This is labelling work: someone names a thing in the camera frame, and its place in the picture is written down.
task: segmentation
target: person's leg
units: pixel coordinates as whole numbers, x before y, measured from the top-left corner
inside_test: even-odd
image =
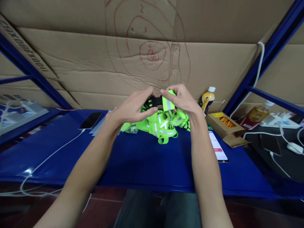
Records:
[[[128,190],[113,228],[155,227],[153,196],[150,192]]]
[[[198,199],[194,193],[172,193],[165,228],[201,227]]]

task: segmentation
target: cardboard box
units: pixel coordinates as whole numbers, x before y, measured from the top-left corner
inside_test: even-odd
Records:
[[[111,109],[136,90],[183,83],[197,101],[216,87],[209,109],[216,112],[259,56],[256,43],[267,42],[293,2],[276,1],[274,7],[271,0],[2,0],[0,33],[46,79],[61,85],[55,88],[74,108]],[[304,105],[303,37],[304,24],[258,89]],[[0,76],[20,75],[8,60],[0,61]],[[14,93],[23,87],[31,98],[40,94],[27,82],[9,86]],[[263,102],[251,95],[235,116]]]
[[[229,128],[227,125],[225,125],[219,119],[219,117],[222,116],[230,120],[235,125],[235,127]],[[222,112],[208,114],[206,116],[206,121],[208,122],[208,124],[210,124],[213,130],[219,135],[219,137],[225,143],[227,143],[231,148],[236,148],[238,146],[243,146],[249,143],[248,141],[246,141],[241,137],[241,135],[244,134],[245,129],[241,127],[239,124],[237,124],[235,121],[230,119],[226,114]]]

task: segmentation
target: blue metal shelf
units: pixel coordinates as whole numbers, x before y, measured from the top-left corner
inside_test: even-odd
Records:
[[[14,139],[19,138],[20,136],[24,135],[25,133],[35,129],[36,127],[40,126],[42,123],[49,121],[50,119],[53,119],[54,117],[61,115],[64,111],[58,110],[56,108],[47,108],[49,111],[48,113],[44,114],[43,116],[40,116],[14,130],[11,130],[4,135],[0,136],[0,146],[8,143]]]
[[[270,64],[273,62],[273,60],[276,58],[276,56],[280,53],[280,51],[284,48],[284,46],[288,43],[288,41],[294,35],[297,29],[302,25],[303,22],[304,0],[296,0],[265,45],[265,53],[262,61],[259,79],[270,66]],[[255,63],[243,79],[242,83],[229,100],[223,112],[227,115],[231,115],[231,113],[237,108],[237,106],[242,102],[244,97],[250,91],[265,99],[269,98],[275,104],[304,117],[303,108],[252,87],[257,75],[259,60],[260,56],[257,58]]]
[[[0,34],[0,52],[6,56],[26,76],[14,77],[0,80],[1,84],[32,80],[42,91],[44,91],[56,104],[63,109],[73,107],[51,86],[51,84],[36,70],[36,68],[2,35]]]
[[[304,117],[304,109],[293,104],[293,103],[290,103],[288,101],[285,101],[281,98],[278,98],[276,96],[273,96],[269,93],[266,93],[262,90],[259,90],[257,88],[254,88],[252,86],[246,86],[246,89],[252,93],[255,93],[256,95],[259,95],[260,97],[263,97],[265,98],[266,100],[269,100],[275,104],[277,104],[278,106],[281,106],[282,108],[285,108],[299,116],[303,116]]]

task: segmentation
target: hand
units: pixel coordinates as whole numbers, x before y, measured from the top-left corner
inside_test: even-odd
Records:
[[[119,125],[127,122],[136,123],[144,120],[158,111],[157,107],[152,107],[147,111],[140,112],[142,105],[150,96],[157,97],[152,86],[145,90],[139,90],[132,93],[121,106],[109,113],[109,118],[114,118]]]
[[[173,90],[176,96],[170,94],[168,92],[169,90]],[[202,112],[202,109],[196,103],[184,84],[169,86],[166,90],[161,89],[160,93],[163,97],[173,102],[177,108],[186,111],[188,114]]]

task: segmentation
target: red circle drawing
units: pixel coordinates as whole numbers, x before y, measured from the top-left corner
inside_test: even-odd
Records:
[[[152,48],[165,50],[165,53],[164,53],[163,58],[161,59],[161,62],[159,61],[159,54]],[[157,41],[146,41],[141,46],[139,46],[139,56],[140,56],[142,63],[144,64],[144,66],[147,69],[152,70],[152,71],[157,70],[162,65],[162,63],[165,60],[166,53],[167,53],[166,47],[162,43],[157,42]],[[150,65],[147,66],[145,61],[143,60],[143,56],[147,56],[147,58],[150,62],[153,62],[155,64],[157,64],[157,62],[160,62],[160,63],[158,65],[154,64],[152,66],[150,66]]]
[[[117,7],[115,8],[115,11],[114,11],[114,29],[115,29],[116,36],[118,35],[118,34],[117,34],[117,29],[116,29],[116,13],[117,13],[118,9],[120,8],[120,6],[123,4],[123,2],[126,2],[126,1],[127,1],[127,0],[121,0],[121,1],[119,1],[118,5],[117,5]],[[171,6],[171,7],[176,11],[176,7],[171,3],[171,1],[170,1],[170,0],[167,0],[167,1],[168,1],[168,3],[169,3],[169,6]],[[105,4],[105,21],[106,21],[106,8],[107,8],[107,6],[108,6],[111,2],[112,2],[112,0],[104,0],[104,4]],[[170,27],[173,29],[172,24],[171,24],[171,23],[169,22],[169,20],[166,18],[165,14],[164,14],[156,5],[154,5],[154,4],[152,4],[152,3],[149,3],[149,2],[147,2],[147,1],[145,1],[145,0],[139,0],[139,2],[142,2],[142,3],[143,3],[143,4],[139,4],[139,5],[141,6],[141,7],[139,8],[139,12],[138,12],[139,14],[143,15],[143,13],[144,13],[144,10],[143,10],[143,9],[146,9],[147,7],[153,7],[153,8],[155,8],[156,10],[158,10],[158,11],[161,13],[161,15],[164,17],[165,21],[166,21],[166,22],[170,25]],[[156,29],[156,30],[165,38],[165,40],[168,40],[168,38],[166,38],[166,37],[164,36],[164,34],[163,34],[155,25],[153,25],[153,24],[151,23],[151,21],[149,21],[148,19],[146,19],[145,17],[143,17],[143,16],[141,16],[141,15],[136,15],[136,16],[131,20],[131,22],[130,22],[130,24],[129,24],[129,27],[128,27],[127,31],[126,31],[126,47],[127,47],[128,52],[130,51],[129,45],[128,45],[128,32],[129,32],[129,30],[130,30],[130,28],[131,28],[131,26],[132,26],[132,24],[133,24],[133,21],[134,21],[136,18],[141,18],[141,19],[143,19],[145,22],[149,23],[152,27],[154,27],[154,28],[155,28],[155,29]],[[178,13],[177,11],[176,11],[176,15],[177,15],[178,20],[180,20],[180,24],[181,24],[181,26],[182,26],[182,31],[183,31],[183,39],[184,39],[184,41],[185,41],[185,40],[186,40],[186,36],[185,36],[185,30],[184,30],[183,21],[182,21],[182,19],[181,19],[179,13]],[[169,42],[167,42],[167,44],[168,44],[168,47],[169,47],[169,50],[170,50],[170,53],[171,53],[171,47],[170,47]],[[187,82],[184,81],[184,82],[186,82],[185,85],[187,85],[188,82],[189,82],[189,78],[190,78],[191,61],[190,61],[190,56],[189,56],[189,52],[188,52],[187,45],[186,45],[185,42],[184,42],[184,44],[185,44],[185,49],[183,49],[183,52],[186,51],[187,57],[188,57],[188,59],[189,59],[189,74],[188,74],[188,78],[186,79]],[[182,83],[182,73],[181,73],[181,68],[180,68],[180,54],[181,54],[181,45],[182,45],[182,43],[180,44],[179,42],[177,42],[177,45],[178,45],[178,47],[179,47],[179,53],[178,53],[178,71],[179,71],[179,73],[180,73],[180,82]],[[118,53],[119,53],[119,48],[118,48],[117,40],[116,40],[116,47],[117,47],[117,51],[118,51]],[[141,61],[142,61],[143,65],[145,66],[145,68],[147,68],[147,69],[149,69],[149,70],[151,70],[151,71],[157,70],[157,69],[163,64],[163,62],[164,62],[164,60],[165,60],[166,52],[167,52],[166,47],[165,47],[162,43],[157,42],[157,41],[146,41],[146,42],[144,42],[144,43],[139,47],[139,54],[140,54]],[[170,63],[170,66],[171,66],[171,73],[169,74],[168,78],[167,78],[166,80],[159,80],[159,79],[156,79],[156,80],[162,81],[162,82],[165,82],[165,81],[168,81],[168,80],[169,80],[170,76],[172,75],[172,68],[173,68],[173,58],[172,58],[172,55],[170,55],[170,57],[171,57],[171,58],[170,58],[170,59],[171,59],[171,63]],[[122,63],[122,65],[123,65],[124,69],[126,70],[126,72],[129,73],[130,75],[132,75],[132,74],[126,69],[126,67],[125,67],[125,65],[124,65],[124,63],[123,63],[123,61],[122,61],[122,59],[121,59],[121,63]]]

